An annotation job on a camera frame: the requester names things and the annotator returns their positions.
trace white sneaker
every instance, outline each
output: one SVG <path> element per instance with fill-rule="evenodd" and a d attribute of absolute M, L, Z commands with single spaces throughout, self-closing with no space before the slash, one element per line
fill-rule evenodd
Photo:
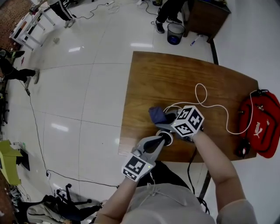
<path fill-rule="evenodd" d="M 26 82 L 24 83 L 25 89 L 28 89 L 29 83 L 30 83 L 31 77 L 28 76 Z"/>
<path fill-rule="evenodd" d="M 65 21 L 64 28 L 67 28 L 67 27 L 68 27 L 69 22 L 70 22 L 70 21 Z"/>
<path fill-rule="evenodd" d="M 39 80 L 40 69 L 34 69 L 34 71 L 35 71 L 35 75 L 33 76 L 34 84 L 37 84 Z"/>
<path fill-rule="evenodd" d="M 71 27 L 74 24 L 75 21 L 76 20 L 74 18 L 72 18 L 68 23 L 68 27 Z"/>

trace white wall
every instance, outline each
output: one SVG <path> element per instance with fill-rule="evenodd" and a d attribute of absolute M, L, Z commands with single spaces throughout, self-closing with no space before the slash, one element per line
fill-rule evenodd
<path fill-rule="evenodd" d="M 280 100 L 280 6 L 275 0 L 227 2 L 232 13 L 214 39 L 219 64 L 255 78 Z M 259 224 L 274 223 L 280 215 L 280 146 L 271 159 L 257 156 L 234 166 Z M 214 190 L 211 181 L 205 200 L 217 216 Z"/>

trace black trash can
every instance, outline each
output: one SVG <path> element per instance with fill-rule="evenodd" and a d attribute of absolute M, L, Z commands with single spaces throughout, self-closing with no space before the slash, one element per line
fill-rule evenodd
<path fill-rule="evenodd" d="M 180 43 L 182 36 L 185 32 L 185 28 L 177 23 L 170 23 L 167 26 L 167 41 L 172 45 Z"/>

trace chair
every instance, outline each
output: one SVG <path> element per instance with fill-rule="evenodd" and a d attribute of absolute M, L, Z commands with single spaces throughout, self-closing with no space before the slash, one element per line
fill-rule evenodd
<path fill-rule="evenodd" d="M 67 198 L 65 198 L 65 194 L 63 194 L 63 195 L 60 194 L 60 190 L 56 191 L 56 194 L 59 196 L 59 197 L 57 197 L 57 199 L 61 198 L 61 200 L 62 200 L 62 201 L 57 200 L 58 201 L 57 202 L 58 212 L 62 217 L 66 218 L 68 220 L 71 220 L 71 221 L 82 221 L 85 218 L 92 215 L 93 213 L 100 210 L 100 208 L 101 208 L 100 204 L 92 206 L 92 207 L 78 209 L 76 207 L 76 205 L 83 205 L 83 204 L 91 203 L 92 200 L 88 199 L 85 202 L 73 202 L 70 197 L 70 194 L 69 194 L 69 188 L 71 188 L 71 187 L 72 187 L 71 184 L 66 185 Z"/>

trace black pants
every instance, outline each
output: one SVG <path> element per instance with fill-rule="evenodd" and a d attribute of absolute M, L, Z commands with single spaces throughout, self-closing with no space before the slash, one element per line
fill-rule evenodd
<path fill-rule="evenodd" d="M 63 5 L 63 3 L 59 0 L 58 2 L 50 5 L 51 9 L 63 20 L 69 21 L 72 19 L 67 9 Z"/>
<path fill-rule="evenodd" d="M 35 75 L 35 71 L 34 70 L 22 69 L 22 70 L 18 71 L 18 70 L 16 70 L 14 68 L 12 73 L 10 73 L 9 75 L 5 75 L 4 80 L 18 79 L 18 80 L 21 80 L 23 82 L 26 82 L 28 76 L 34 76 L 34 75 Z"/>
<path fill-rule="evenodd" d="M 158 13 L 157 21 L 164 23 L 168 17 L 177 18 L 178 12 L 182 9 L 186 0 L 168 0 Z"/>
<path fill-rule="evenodd" d="M 180 177 L 178 177 L 167 167 L 167 165 L 160 161 L 156 161 L 156 166 L 151 170 L 151 173 L 156 184 L 169 183 L 189 189 L 187 184 Z M 140 179 L 137 187 L 147 186 L 147 183 L 154 184 L 149 173 Z"/>

